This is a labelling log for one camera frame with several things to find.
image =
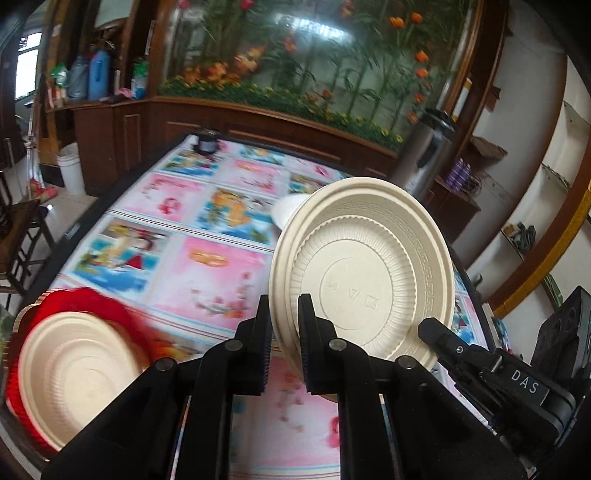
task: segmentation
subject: window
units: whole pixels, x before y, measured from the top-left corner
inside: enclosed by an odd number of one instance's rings
[[[41,44],[41,33],[33,33],[21,38],[18,47],[17,87],[15,98],[22,98],[35,91],[37,77],[37,55]]]

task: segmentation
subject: white bucket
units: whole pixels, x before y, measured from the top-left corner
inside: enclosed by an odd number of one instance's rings
[[[86,195],[78,144],[72,143],[62,148],[57,156],[57,164],[60,167],[61,176],[64,179],[68,193],[70,195]]]

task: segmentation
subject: printed tablecloth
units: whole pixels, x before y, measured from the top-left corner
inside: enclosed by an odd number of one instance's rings
[[[256,313],[279,234],[273,203],[346,176],[229,141],[204,157],[194,143],[188,136],[108,210],[52,285],[117,298],[152,327],[158,352],[178,361],[233,337]],[[453,329],[486,346],[459,275]],[[434,374],[461,397],[443,368]],[[235,478],[339,478],[337,405],[307,394],[274,344],[265,393],[233,404],[230,450]]]

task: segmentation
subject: blue bottle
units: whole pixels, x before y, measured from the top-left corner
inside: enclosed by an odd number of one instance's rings
[[[90,61],[88,74],[88,99],[99,100],[107,96],[109,87],[109,72],[111,68],[111,57],[104,50],[96,52]]]

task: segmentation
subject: glass panel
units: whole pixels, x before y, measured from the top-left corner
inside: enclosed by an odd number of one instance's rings
[[[28,37],[23,37],[18,46],[18,51],[26,50],[28,48],[38,47],[41,44],[41,32],[33,33]]]
[[[247,103],[397,149],[455,68],[471,0],[182,0],[164,95]]]
[[[35,90],[35,77],[37,73],[37,54],[39,50],[26,51],[18,56],[17,86],[14,93],[19,98]]]

